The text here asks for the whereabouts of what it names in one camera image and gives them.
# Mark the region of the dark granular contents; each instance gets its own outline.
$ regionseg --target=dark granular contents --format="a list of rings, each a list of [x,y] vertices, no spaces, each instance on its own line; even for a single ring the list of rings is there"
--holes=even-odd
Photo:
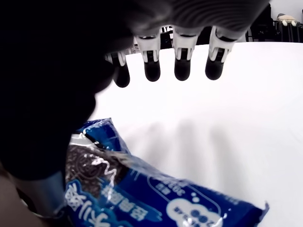
[[[129,168],[120,163],[118,152],[70,145],[66,157],[65,181],[78,179],[82,190],[95,198],[102,190],[100,178],[118,184],[125,177]]]

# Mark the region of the white backdrop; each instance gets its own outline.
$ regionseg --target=white backdrop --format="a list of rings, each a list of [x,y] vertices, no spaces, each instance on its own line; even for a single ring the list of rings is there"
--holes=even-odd
[[[112,117],[130,151],[161,171],[270,211],[261,227],[299,227],[303,204],[303,44],[238,43],[221,78],[205,73],[197,46],[187,81],[174,52],[160,52],[149,82],[140,54],[127,56],[131,82],[97,96],[91,119]]]

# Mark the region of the plastic bag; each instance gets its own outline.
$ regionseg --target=plastic bag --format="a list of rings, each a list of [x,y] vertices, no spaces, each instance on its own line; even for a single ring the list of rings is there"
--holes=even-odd
[[[161,173],[129,153],[110,119],[73,135],[66,182],[76,227],[253,227],[268,211]]]

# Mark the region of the white label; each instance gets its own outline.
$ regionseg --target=white label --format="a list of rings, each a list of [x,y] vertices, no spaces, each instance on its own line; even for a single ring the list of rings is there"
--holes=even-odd
[[[178,227],[222,227],[223,218],[200,204],[175,199],[166,207],[167,215]]]

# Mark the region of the blue plastic bag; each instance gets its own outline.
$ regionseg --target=blue plastic bag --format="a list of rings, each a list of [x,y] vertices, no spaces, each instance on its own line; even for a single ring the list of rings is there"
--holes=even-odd
[[[73,137],[65,199],[76,227],[253,227],[268,211],[161,173],[129,153],[110,119]]]

